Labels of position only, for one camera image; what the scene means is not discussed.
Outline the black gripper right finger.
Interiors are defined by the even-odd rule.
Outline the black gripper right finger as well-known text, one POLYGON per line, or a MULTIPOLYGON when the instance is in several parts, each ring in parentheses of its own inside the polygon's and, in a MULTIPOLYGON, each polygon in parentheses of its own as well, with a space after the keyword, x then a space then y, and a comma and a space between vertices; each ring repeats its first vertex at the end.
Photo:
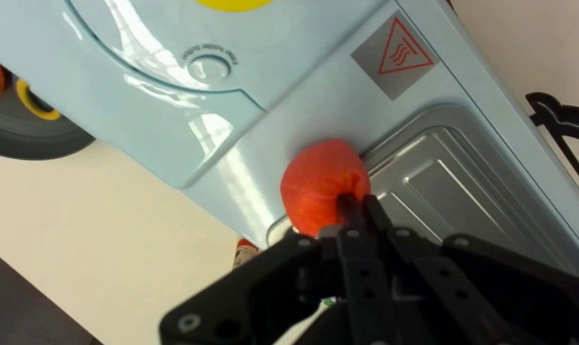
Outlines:
POLYGON ((363 204, 384 248, 392 300, 438 345, 579 345, 579 275, 470 233, 436 244, 363 204))

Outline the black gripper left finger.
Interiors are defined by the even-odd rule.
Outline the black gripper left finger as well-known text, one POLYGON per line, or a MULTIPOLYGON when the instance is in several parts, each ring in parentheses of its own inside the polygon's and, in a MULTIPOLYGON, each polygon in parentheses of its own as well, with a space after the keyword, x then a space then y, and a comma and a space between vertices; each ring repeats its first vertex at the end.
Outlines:
POLYGON ((344 221, 315 239, 290 233, 235 267, 160 321, 162 345, 273 345, 327 296, 342 302, 321 315, 317 340, 392 345, 394 317, 378 233, 390 220, 375 195, 340 198, 344 221))

